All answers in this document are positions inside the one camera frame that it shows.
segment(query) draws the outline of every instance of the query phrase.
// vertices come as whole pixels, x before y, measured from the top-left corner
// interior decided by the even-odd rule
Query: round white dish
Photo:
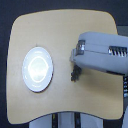
[[[50,83],[53,63],[50,54],[42,47],[31,49],[23,61],[22,75],[27,87],[34,92],[44,90]]]

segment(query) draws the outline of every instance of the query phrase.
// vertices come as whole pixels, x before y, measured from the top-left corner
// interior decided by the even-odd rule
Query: beige tabletop
[[[29,122],[54,112],[77,111],[105,119],[123,113],[123,80],[120,76],[85,69],[71,82],[69,61],[78,36],[86,31],[117,34],[111,15],[89,10],[58,10],[20,16],[13,24],[7,61],[7,115],[12,124]],[[30,91],[22,78],[28,51],[45,48],[54,65],[48,88]]]

